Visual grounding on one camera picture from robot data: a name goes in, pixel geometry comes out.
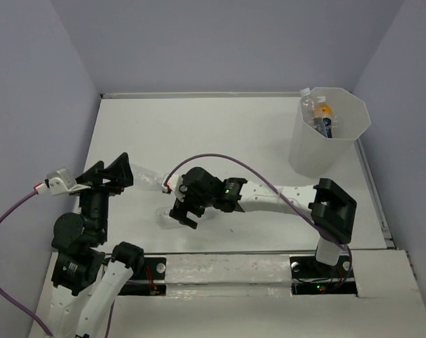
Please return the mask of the clear bottle white cap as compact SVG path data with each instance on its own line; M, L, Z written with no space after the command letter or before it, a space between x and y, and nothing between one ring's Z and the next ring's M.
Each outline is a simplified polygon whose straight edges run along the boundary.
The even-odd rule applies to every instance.
M162 230L175 230L183 228L183 225L170 217L170 208L166 207L156 209L156 223Z
M309 87L300 90L300 107L303 119L311 127L315 126L315 119L317 118L317 101L312 95Z

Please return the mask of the orange juice bottle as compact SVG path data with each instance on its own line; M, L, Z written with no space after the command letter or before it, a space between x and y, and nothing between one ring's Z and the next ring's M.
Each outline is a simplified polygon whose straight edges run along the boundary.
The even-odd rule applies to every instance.
M322 136L331 139L333 138L333 110L329 106L326 96L317 96L317 103L313 114L313 126Z

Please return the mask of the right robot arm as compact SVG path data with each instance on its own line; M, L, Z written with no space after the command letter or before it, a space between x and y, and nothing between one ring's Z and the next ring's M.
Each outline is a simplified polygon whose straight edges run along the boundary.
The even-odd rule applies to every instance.
M223 213L263 211L303 218L319 234L311 267L320 276L337 268L339 257L351 242L357 203L331 179L321 178L317 184L302 187L272 186L240 177L220 180L195 167L182 175L166 175L161 188L175 195L170 217L192 229L197 223L188 215L200 218L207 208Z

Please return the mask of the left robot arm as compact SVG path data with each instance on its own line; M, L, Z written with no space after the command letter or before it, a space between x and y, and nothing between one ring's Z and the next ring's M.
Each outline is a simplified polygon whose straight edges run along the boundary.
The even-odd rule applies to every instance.
M54 223L49 334L94 337L123 286L144 265L144 250L134 244L121 242L110 256L97 251L108 238L109 199L134 184L129 156L122 153L110 165L99 161L78 177L61 168L48 174L46 183L54 196L79 199L78 212L64 213Z

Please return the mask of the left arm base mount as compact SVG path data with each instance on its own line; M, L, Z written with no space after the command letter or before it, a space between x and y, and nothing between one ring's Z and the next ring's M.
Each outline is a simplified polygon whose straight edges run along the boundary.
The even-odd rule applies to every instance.
M119 296L165 296L166 257L145 256L144 265L125 283Z

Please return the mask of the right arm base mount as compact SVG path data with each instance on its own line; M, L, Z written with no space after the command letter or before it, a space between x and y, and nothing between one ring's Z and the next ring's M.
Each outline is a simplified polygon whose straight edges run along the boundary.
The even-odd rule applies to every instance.
M290 263L293 295L346 294L356 296L358 293L347 255L341 256L335 266L319 263L315 256L291 256Z

